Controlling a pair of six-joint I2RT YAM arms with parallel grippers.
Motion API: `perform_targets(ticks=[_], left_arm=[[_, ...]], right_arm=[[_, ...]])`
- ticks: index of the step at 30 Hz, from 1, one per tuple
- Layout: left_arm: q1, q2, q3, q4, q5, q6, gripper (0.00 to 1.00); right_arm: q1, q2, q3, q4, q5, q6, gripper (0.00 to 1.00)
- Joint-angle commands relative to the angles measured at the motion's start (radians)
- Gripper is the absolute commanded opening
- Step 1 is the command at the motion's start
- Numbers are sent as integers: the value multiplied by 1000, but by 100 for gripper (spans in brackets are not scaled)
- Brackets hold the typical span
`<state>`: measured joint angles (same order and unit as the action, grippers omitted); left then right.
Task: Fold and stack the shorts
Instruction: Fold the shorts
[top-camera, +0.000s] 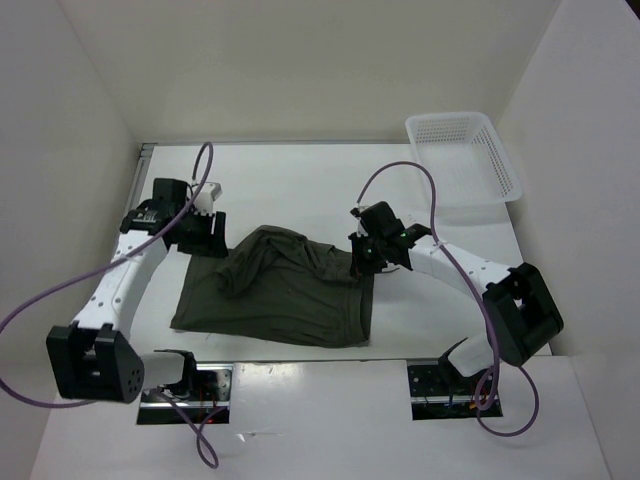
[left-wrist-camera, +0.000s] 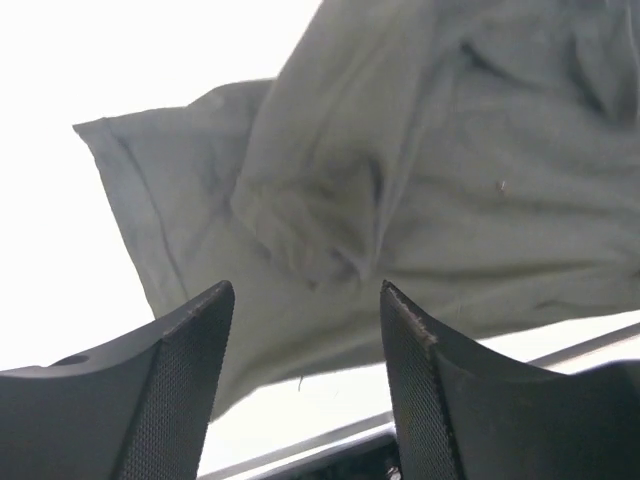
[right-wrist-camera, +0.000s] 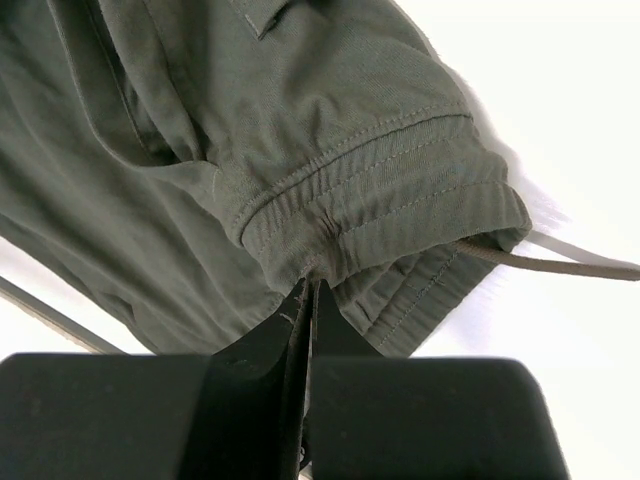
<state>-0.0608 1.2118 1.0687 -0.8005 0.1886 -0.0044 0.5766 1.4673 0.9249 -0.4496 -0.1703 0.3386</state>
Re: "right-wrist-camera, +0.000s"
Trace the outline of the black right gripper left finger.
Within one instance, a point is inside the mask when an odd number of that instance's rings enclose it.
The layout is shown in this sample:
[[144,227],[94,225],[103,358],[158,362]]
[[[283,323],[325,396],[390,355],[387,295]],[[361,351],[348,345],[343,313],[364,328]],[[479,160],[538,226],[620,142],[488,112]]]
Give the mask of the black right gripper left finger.
[[15,354],[1,364],[5,479],[294,479],[309,283],[213,355]]

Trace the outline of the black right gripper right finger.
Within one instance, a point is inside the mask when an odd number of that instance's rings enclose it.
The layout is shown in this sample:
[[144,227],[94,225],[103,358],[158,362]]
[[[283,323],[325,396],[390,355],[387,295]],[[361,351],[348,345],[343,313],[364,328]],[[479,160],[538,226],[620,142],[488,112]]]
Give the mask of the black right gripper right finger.
[[310,446],[317,479],[564,479],[541,388],[505,358],[388,358],[313,295]]

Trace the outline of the olive green shorts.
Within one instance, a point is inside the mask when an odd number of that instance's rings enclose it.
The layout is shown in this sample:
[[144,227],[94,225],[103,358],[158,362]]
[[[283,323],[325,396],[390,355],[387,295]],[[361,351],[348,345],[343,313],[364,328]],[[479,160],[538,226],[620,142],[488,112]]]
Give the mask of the olive green shorts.
[[412,354],[531,218],[388,1],[5,1],[1,234],[156,354],[220,351],[302,278]]

